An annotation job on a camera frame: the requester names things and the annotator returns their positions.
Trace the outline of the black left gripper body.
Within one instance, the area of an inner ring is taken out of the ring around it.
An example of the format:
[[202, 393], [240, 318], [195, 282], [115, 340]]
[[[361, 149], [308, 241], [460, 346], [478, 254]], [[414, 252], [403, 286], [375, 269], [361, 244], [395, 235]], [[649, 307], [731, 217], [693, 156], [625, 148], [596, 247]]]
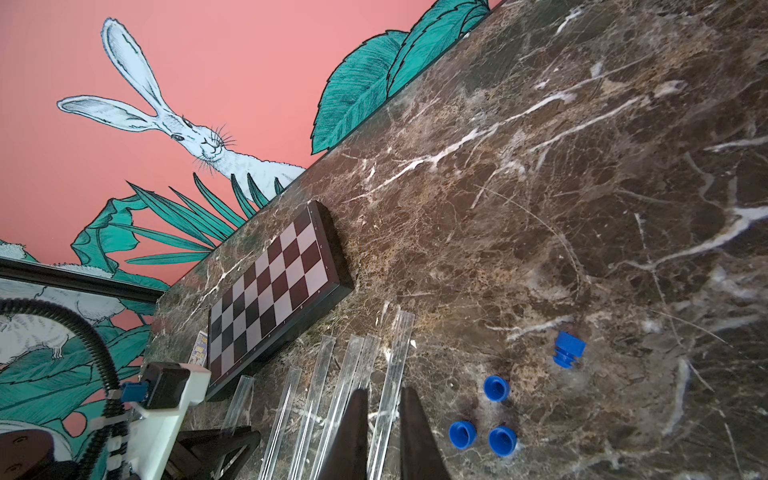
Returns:
[[221, 479], [236, 479], [261, 442], [261, 433], [242, 425], [233, 433], [220, 429], [189, 430], [178, 434], [162, 479], [212, 479], [223, 463]]

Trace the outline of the blue rubber stopper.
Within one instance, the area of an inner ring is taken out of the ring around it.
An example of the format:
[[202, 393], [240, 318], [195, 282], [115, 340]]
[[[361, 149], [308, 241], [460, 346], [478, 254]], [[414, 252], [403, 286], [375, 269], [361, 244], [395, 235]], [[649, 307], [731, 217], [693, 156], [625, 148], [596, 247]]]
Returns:
[[498, 426], [488, 434], [488, 444], [494, 454], [505, 458], [511, 456], [518, 443], [518, 437], [514, 430], [507, 426]]
[[553, 361], [562, 368], [570, 369], [583, 357], [586, 346], [583, 340], [560, 331], [555, 340]]
[[456, 421], [449, 428], [449, 440], [458, 450], [466, 450], [477, 438], [477, 430], [470, 421]]
[[503, 378], [491, 375], [483, 383], [483, 391], [488, 400], [495, 403], [504, 402], [510, 394], [510, 384]]

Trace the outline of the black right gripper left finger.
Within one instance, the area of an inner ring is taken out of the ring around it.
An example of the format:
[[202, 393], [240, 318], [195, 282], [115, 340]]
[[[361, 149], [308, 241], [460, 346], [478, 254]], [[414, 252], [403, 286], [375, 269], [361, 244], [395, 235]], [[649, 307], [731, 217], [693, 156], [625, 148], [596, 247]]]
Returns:
[[352, 392], [320, 480], [366, 480], [368, 452], [368, 389]]

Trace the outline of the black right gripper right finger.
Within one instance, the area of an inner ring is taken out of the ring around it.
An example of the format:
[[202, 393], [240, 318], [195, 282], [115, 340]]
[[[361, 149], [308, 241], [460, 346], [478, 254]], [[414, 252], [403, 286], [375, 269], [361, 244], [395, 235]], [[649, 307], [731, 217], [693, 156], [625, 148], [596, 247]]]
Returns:
[[417, 391], [401, 389], [400, 474], [403, 480], [450, 479]]

